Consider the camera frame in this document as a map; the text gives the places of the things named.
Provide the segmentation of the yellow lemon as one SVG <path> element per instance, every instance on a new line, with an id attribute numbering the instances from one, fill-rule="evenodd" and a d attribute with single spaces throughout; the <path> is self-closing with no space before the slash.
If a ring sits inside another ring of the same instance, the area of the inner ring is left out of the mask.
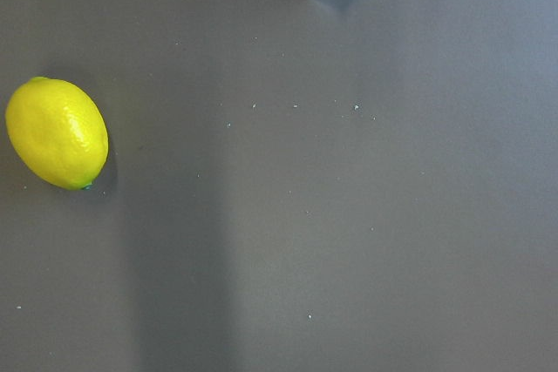
<path id="1" fill-rule="evenodd" d="M 5 123 L 17 155 L 54 186 L 87 189 L 106 163 L 105 121 L 92 99 L 70 82 L 31 78 L 10 97 Z"/>

